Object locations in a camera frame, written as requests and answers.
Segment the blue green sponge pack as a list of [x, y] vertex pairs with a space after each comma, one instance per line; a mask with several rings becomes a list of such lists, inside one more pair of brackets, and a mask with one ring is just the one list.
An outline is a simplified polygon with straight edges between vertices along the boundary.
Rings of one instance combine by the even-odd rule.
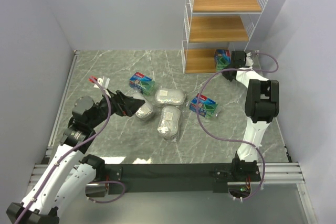
[[207, 119], [217, 117], [220, 112], [218, 103], [199, 93], [190, 102], [189, 109], [195, 113], [199, 112], [200, 116]]
[[130, 78], [129, 86], [143, 95], [150, 95], [154, 91], [155, 81], [140, 72], [136, 72]]
[[214, 54], [216, 72], [227, 67], [231, 62], [231, 55], [228, 49], [216, 49]]

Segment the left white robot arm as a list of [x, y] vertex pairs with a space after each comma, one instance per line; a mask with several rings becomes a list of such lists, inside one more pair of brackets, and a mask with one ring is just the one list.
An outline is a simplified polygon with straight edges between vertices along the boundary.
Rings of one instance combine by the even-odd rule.
[[11, 223], [59, 223], [61, 211], [88, 184], [102, 184], [107, 189], [112, 182], [105, 161], [86, 153], [98, 135], [95, 127], [107, 124], [114, 114], [131, 117], [144, 104], [143, 99], [126, 96], [121, 91], [104, 91], [98, 103], [89, 96], [80, 97], [43, 175], [21, 202], [13, 202], [7, 208]]

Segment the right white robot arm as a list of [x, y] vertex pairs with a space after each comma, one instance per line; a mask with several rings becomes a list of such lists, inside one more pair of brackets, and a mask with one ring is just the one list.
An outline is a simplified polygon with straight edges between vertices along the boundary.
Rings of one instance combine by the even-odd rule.
[[247, 125], [232, 161], [232, 176], [236, 179], [259, 176], [257, 161], [264, 133], [279, 114], [279, 82], [267, 79], [253, 69], [250, 53], [233, 51], [230, 64], [222, 73], [229, 81], [236, 80], [247, 88], [245, 114]]

